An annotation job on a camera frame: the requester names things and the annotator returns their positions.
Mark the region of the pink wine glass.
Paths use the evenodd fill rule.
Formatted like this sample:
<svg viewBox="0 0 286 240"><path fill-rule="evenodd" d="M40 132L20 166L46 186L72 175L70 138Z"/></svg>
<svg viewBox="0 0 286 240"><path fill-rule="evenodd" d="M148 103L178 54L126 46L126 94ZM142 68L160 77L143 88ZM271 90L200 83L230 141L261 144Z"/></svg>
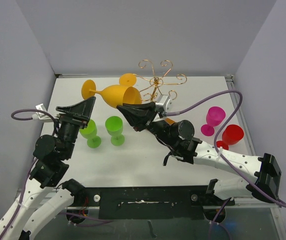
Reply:
<svg viewBox="0 0 286 240"><path fill-rule="evenodd" d="M215 127L219 126L226 117L226 112L219 106L209 108L206 115L206 124L202 125L201 133L207 137L215 133Z"/></svg>

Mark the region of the orange wine glass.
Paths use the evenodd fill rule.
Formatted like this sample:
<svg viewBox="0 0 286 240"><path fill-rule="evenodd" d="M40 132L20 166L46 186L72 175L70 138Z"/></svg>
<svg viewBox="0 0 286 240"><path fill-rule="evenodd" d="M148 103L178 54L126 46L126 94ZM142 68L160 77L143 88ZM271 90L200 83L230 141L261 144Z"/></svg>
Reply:
<svg viewBox="0 0 286 240"><path fill-rule="evenodd" d="M86 80L81 88L81 96L84 100L98 94L106 104L112 108L123 104L139 105L142 103L140 92L133 86L110 85L103 90L97 90L93 80Z"/></svg>
<svg viewBox="0 0 286 240"><path fill-rule="evenodd" d="M137 82L137 76L133 73L125 73L119 78L119 84L122 86L133 87Z"/></svg>

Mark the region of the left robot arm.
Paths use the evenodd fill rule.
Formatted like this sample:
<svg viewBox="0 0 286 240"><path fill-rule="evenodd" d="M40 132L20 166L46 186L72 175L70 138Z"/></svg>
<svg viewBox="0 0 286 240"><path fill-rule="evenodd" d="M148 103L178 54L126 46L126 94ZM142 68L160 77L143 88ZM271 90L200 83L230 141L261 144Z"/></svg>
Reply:
<svg viewBox="0 0 286 240"><path fill-rule="evenodd" d="M40 136L35 143L32 167L20 195L0 219L0 240L32 240L63 209L83 203L84 186L70 179L54 197L41 204L67 172L69 165L64 161L72 157L79 130L90 122L95 101L92 96L71 106L58 106L57 117L35 109L53 122L53 133Z"/></svg>

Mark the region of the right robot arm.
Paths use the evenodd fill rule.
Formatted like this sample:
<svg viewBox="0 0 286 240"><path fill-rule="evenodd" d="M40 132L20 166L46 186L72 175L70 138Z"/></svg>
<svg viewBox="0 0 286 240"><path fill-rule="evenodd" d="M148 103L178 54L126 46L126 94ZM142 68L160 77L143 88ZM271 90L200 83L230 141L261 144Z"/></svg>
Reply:
<svg viewBox="0 0 286 240"><path fill-rule="evenodd" d="M253 196L265 203L285 206L279 198L282 172L272 154L250 156L209 144L194 136L195 129L188 120L168 123L161 118L155 103L123 104L116 107L136 131L148 131L169 149L163 160L174 157L180 162L204 165L236 174L228 180L212 179L205 192L206 200L213 205L228 198Z"/></svg>

